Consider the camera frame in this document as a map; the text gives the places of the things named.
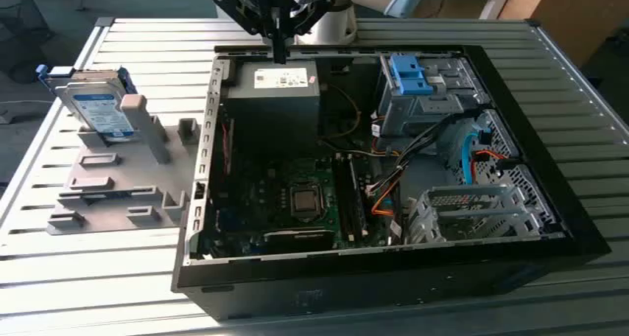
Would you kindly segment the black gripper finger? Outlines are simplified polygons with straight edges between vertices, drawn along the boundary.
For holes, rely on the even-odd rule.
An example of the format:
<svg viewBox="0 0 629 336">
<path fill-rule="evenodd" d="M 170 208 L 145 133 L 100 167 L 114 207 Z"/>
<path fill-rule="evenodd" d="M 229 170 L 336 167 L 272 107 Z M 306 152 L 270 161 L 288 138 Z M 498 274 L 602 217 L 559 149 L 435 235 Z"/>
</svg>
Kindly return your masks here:
<svg viewBox="0 0 629 336">
<path fill-rule="evenodd" d="M 216 6 L 250 34 L 258 34 L 272 48 L 273 61 L 281 63 L 281 34 L 273 12 L 274 0 L 212 0 Z"/>
<path fill-rule="evenodd" d="M 286 62 L 289 55 L 286 44 L 296 35 L 304 35 L 330 9 L 329 2 L 313 2 L 302 10 L 290 15 L 289 7 L 280 8 L 280 63 Z"/>
</svg>

